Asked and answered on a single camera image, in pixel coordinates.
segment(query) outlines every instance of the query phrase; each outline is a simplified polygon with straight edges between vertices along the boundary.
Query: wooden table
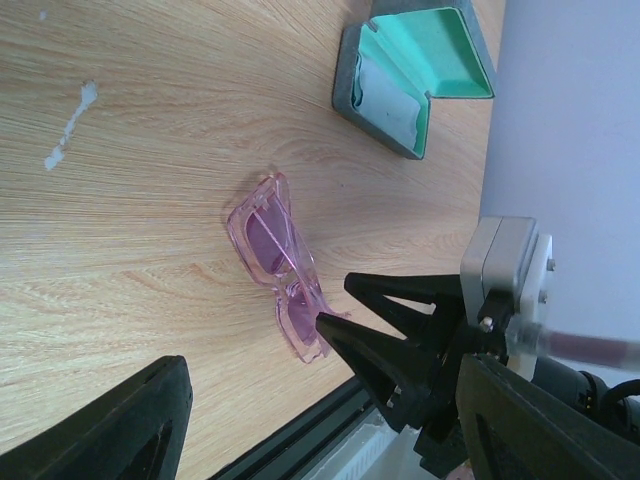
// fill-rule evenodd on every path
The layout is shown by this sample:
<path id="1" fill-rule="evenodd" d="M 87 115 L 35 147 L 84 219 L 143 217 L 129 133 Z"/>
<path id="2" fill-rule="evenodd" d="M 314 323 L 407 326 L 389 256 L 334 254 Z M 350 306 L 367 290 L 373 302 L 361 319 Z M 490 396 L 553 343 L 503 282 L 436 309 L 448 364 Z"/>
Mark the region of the wooden table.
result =
<path id="1" fill-rule="evenodd" d="M 368 2 L 0 0 L 0 452 L 166 354 L 194 406 L 180 478 L 206 478 L 350 376 L 289 350 L 226 234 L 266 173 L 329 303 L 349 271 L 453 273 L 478 213 L 491 102 L 434 102 L 427 158 L 330 106 Z M 504 4 L 476 0 L 494 61 Z M 44 159 L 81 103 L 66 156 Z"/>

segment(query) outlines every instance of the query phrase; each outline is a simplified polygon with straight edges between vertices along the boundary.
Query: sunglasses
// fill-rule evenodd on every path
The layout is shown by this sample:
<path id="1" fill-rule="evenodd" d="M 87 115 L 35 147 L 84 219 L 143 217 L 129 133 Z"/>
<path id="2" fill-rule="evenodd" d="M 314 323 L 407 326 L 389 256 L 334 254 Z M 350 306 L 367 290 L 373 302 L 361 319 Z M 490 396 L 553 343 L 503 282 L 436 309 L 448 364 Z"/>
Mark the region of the sunglasses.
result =
<path id="1" fill-rule="evenodd" d="M 313 258 L 291 220 L 286 177 L 263 180 L 227 221 L 231 241 L 253 280 L 276 295 L 276 318 L 300 359 L 310 363 L 331 347 L 316 331 L 320 312 L 333 313 Z"/>

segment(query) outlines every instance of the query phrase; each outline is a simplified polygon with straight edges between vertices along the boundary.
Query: robotic arm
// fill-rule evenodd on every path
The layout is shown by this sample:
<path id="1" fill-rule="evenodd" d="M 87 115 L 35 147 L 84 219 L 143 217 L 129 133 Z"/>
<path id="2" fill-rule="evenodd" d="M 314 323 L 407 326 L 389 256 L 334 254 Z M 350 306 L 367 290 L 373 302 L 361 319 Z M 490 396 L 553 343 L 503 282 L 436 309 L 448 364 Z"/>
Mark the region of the robotic arm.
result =
<path id="1" fill-rule="evenodd" d="M 471 458 L 478 478 L 567 478 L 560 461 L 579 478 L 630 478 L 626 468 L 637 465 L 627 465 L 627 455 L 640 453 L 640 405 L 627 396 L 640 393 L 639 385 L 609 390 L 545 355 L 623 367 L 635 359 L 635 346 L 547 330 L 554 270 L 551 236 L 534 219 L 485 217 L 459 275 L 347 275 L 345 289 L 405 339 L 328 314 L 318 316 L 317 328 L 393 429 L 421 431 L 414 450 L 436 475 Z M 614 450 L 602 445 L 614 444 L 609 456 Z M 585 455 L 565 458 L 572 449 Z"/>

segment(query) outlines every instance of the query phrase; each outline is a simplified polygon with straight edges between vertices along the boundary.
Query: mint green case lining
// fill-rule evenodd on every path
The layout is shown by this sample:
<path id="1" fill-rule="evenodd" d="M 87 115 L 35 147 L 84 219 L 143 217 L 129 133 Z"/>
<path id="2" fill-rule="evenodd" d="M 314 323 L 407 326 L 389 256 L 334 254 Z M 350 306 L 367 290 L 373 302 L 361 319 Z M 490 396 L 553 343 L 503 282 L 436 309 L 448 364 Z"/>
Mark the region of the mint green case lining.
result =
<path id="1" fill-rule="evenodd" d="M 482 62 L 456 8 L 373 17 L 362 26 L 358 51 L 376 62 L 420 104 L 413 149 L 419 157 L 424 156 L 426 148 L 430 97 L 493 97 Z"/>

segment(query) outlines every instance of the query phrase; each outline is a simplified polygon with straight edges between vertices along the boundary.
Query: gray wall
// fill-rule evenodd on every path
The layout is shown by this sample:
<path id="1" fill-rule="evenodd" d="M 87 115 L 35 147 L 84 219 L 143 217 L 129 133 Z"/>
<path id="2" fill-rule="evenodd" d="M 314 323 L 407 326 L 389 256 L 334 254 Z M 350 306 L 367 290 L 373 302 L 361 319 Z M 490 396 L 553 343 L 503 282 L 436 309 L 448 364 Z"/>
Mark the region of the gray wall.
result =
<path id="1" fill-rule="evenodd" d="M 553 235 L 554 329 L 640 340 L 639 19 L 637 0 L 505 12 L 481 214 Z M 581 367 L 609 386 L 633 376 Z"/>

